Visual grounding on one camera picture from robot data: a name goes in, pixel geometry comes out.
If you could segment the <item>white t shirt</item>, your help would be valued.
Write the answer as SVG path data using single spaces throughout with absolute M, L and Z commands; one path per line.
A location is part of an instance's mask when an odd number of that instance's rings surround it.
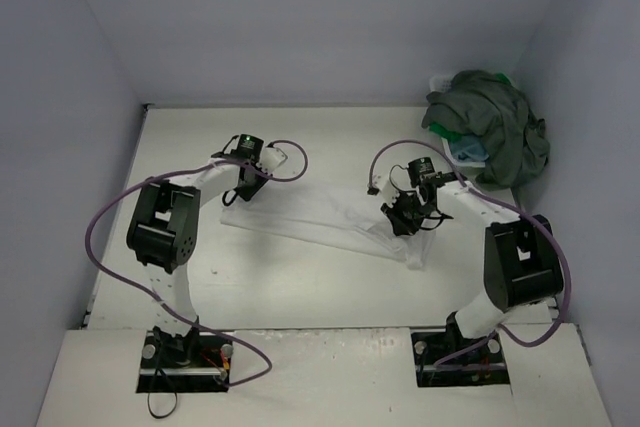
M 268 184 L 250 201 L 225 207 L 223 225 L 426 268 L 433 233 L 396 236 L 376 198 L 351 187 L 299 181 Z

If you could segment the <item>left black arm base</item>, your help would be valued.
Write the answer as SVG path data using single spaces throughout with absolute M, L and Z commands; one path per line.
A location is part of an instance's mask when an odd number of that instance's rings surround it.
M 147 331 L 139 364 L 137 393 L 226 393 L 234 344 L 191 329 L 185 337 Z

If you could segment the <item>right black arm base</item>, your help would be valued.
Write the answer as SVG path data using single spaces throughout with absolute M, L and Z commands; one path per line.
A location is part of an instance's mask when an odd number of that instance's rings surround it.
M 508 385 L 510 377 L 496 333 L 466 339 L 451 314 L 440 329 L 410 333 L 416 384 L 419 388 Z

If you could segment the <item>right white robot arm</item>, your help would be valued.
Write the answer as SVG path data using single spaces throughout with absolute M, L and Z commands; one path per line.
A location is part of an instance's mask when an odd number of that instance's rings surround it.
M 434 169 L 418 158 L 406 167 L 410 187 L 400 188 L 391 174 L 371 179 L 369 193 L 383 199 L 382 213 L 396 236 L 434 232 L 446 221 L 458 221 L 482 236 L 475 267 L 482 274 L 479 293 L 451 313 L 442 335 L 445 352 L 464 359 L 479 339 L 489 336 L 517 307 L 545 301 L 564 290 L 561 262 L 551 242 L 549 221 L 531 218 L 481 198 L 472 183 L 453 172 Z

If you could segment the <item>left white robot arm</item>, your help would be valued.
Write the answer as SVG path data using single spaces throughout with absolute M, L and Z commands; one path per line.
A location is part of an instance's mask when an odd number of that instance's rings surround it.
M 251 199 L 287 160 L 263 140 L 242 134 L 230 152 L 215 153 L 190 174 L 153 181 L 140 190 L 126 244 L 141 263 L 158 297 L 154 337 L 175 365 L 191 365 L 199 356 L 199 321 L 190 297 L 188 262 L 195 252 L 200 209 L 227 194 Z

